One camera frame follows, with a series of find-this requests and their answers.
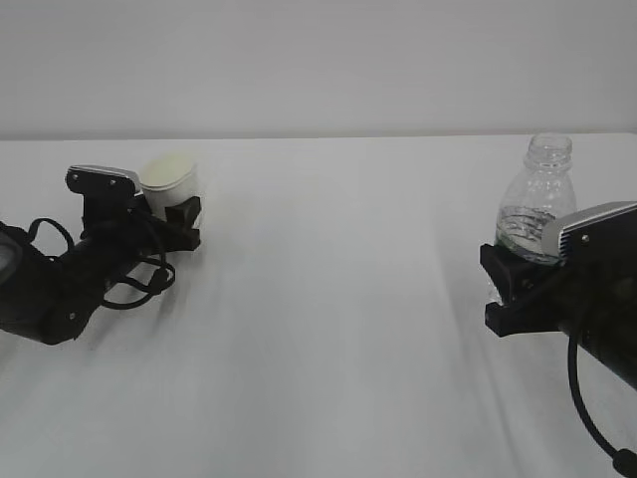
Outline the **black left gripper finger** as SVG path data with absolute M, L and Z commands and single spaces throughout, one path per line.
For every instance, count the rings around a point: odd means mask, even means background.
M 192 196 L 183 202 L 167 206 L 165 212 L 165 228 L 172 232 L 194 231 L 198 228 L 201 214 L 201 198 Z

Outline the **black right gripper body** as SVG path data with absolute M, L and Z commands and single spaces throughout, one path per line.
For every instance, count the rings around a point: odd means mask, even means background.
M 636 261 L 553 266 L 526 280 L 508 304 L 485 309 L 487 327 L 499 337 L 574 331 L 585 320 L 591 337 L 636 334 Z

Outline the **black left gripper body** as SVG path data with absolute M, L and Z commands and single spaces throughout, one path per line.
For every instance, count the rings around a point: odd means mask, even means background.
M 172 232 L 155 217 L 142 196 L 125 201 L 86 197 L 84 230 L 79 243 L 81 272 L 121 272 L 141 260 L 171 252 L 192 252 L 200 245 L 198 229 Z

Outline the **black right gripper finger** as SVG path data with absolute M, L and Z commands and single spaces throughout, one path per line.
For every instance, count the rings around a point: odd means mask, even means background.
M 480 247 L 480 264 L 498 291 L 500 302 L 508 304 L 528 271 L 528 262 L 508 248 L 496 244 Z

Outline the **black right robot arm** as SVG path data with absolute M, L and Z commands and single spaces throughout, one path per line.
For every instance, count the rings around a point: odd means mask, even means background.
M 636 269 L 621 261 L 529 262 L 484 244 L 480 264 L 500 299 L 485 307 L 498 337 L 562 332 L 583 320 L 578 344 L 631 387 L 636 386 Z

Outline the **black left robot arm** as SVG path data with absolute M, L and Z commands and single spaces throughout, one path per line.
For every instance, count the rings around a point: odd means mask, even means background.
M 35 219 L 28 229 L 1 226 L 1 329 L 45 345 L 76 339 L 99 308 L 141 307 L 175 282 L 171 252 L 200 243 L 193 196 L 153 216 L 142 197 L 118 202 L 85 199 L 78 241 L 57 221 Z M 57 229 L 66 251 L 47 255 L 34 245 L 41 225 Z

